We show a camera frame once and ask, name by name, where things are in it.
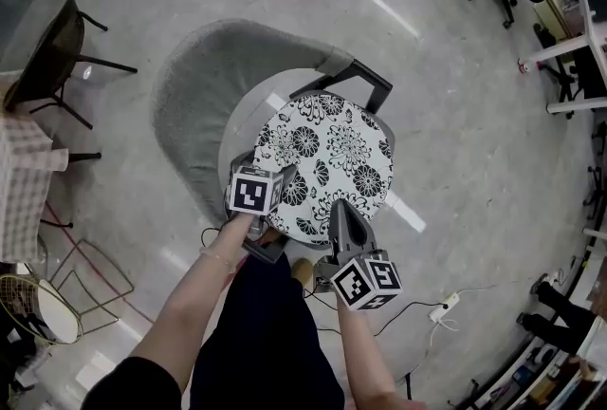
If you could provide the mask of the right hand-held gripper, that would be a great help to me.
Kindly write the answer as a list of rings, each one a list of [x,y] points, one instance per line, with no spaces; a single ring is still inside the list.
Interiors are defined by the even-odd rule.
[[[403,291],[395,263],[386,251],[376,251],[372,227],[349,201],[333,203],[328,235],[334,257],[358,255],[343,265],[331,263],[329,256],[321,258],[314,266],[318,293],[333,291],[350,311],[368,311],[382,308]]]

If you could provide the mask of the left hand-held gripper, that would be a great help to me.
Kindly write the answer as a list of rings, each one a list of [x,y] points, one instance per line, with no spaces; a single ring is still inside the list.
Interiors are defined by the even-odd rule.
[[[226,211],[252,214],[249,235],[260,237],[265,231],[267,217],[280,204],[285,189],[298,173],[296,164],[286,166],[282,173],[264,170],[253,164],[254,152],[248,151],[230,163],[230,180],[226,191]]]

